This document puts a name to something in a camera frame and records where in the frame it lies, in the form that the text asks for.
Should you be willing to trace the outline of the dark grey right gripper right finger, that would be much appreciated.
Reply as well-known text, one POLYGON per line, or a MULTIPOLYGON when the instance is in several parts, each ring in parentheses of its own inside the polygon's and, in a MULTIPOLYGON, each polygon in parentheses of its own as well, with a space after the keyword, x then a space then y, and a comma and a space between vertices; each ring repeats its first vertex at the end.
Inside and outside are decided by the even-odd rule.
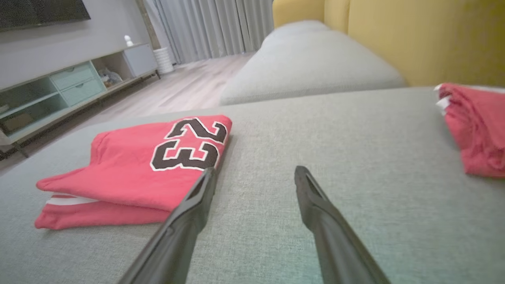
POLYGON ((305 166, 294 173, 304 225, 312 232, 325 284, 388 284, 389 279, 305 166))

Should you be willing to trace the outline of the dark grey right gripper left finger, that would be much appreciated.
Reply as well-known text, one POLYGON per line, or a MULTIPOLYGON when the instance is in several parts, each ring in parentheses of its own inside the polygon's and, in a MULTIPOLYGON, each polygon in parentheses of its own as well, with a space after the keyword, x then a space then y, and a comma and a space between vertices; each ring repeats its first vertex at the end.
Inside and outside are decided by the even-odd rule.
POLYGON ((121 284, 184 284, 197 236, 207 224, 216 190, 216 169, 205 169, 179 206, 159 227, 121 284))

